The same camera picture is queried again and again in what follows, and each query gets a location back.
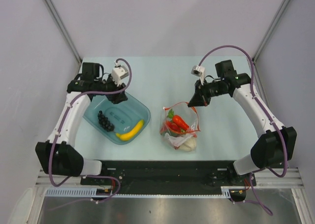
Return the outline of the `yellow banana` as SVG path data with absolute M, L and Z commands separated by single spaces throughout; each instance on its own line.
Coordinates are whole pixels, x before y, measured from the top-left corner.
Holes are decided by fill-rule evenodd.
M 143 125 L 144 125 L 144 120 L 140 120 L 135 126 L 134 128 L 127 132 L 127 133 L 124 133 L 124 134 L 119 134 L 119 133 L 116 133 L 116 137 L 119 138 L 121 141 L 129 141 L 131 140 L 134 136 L 137 135 L 137 133 L 142 129 Z

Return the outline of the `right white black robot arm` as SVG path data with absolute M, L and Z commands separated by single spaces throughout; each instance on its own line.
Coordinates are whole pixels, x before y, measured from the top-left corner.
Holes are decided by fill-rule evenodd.
M 292 159 L 297 132 L 294 127 L 285 127 L 270 111 L 256 92 L 251 78 L 246 73 L 238 74 L 232 61 L 222 61 L 215 65 L 218 80 L 207 82 L 205 68 L 195 65 L 191 73 L 199 79 L 194 85 L 194 95 L 189 107 L 208 106 L 211 98 L 230 95 L 242 107 L 254 129 L 258 140 L 245 157 L 233 162 L 227 172 L 227 180 L 239 185 L 245 174 L 260 171 L 279 163 L 287 168 Z

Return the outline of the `clear zip bag red zipper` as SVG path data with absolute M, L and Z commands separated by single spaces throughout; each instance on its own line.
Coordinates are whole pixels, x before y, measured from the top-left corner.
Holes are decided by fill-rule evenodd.
M 200 132 L 199 115 L 188 102 L 178 102 L 163 107 L 159 133 L 165 143 L 175 150 L 192 152 L 197 147 L 197 134 Z

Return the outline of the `green white lettuce head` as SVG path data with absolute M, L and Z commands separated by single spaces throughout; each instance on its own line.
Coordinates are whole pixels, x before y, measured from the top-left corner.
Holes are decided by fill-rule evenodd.
M 196 149 L 196 138 L 191 137 L 178 147 L 178 150 L 192 152 Z

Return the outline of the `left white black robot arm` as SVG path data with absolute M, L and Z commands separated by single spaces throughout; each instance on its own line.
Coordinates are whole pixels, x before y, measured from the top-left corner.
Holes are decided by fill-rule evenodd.
M 99 160 L 85 159 L 75 150 L 75 138 L 85 111 L 94 96 L 105 96 L 113 104 L 127 100 L 125 90 L 132 78 L 130 64 L 122 59 L 104 79 L 104 67 L 99 63 L 84 62 L 82 71 L 67 86 L 64 108 L 52 133 L 35 147 L 43 171 L 49 175 L 66 177 L 89 176 L 97 183 L 108 181 L 109 173 Z

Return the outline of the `red cherry bunch with leaf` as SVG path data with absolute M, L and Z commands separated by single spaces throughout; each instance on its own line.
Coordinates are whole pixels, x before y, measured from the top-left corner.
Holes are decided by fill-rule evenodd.
M 175 150 L 179 149 L 179 140 L 177 137 L 182 136 L 181 129 L 172 121 L 164 121 L 159 130 L 163 140 L 168 143 Z

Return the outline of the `red orange carrot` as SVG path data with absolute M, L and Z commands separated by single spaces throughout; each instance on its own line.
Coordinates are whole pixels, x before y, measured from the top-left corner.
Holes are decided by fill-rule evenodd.
M 170 121 L 167 122 L 167 125 L 176 132 L 186 132 L 189 129 L 189 125 L 177 114 L 175 114 L 173 109 L 170 109 L 167 118 Z

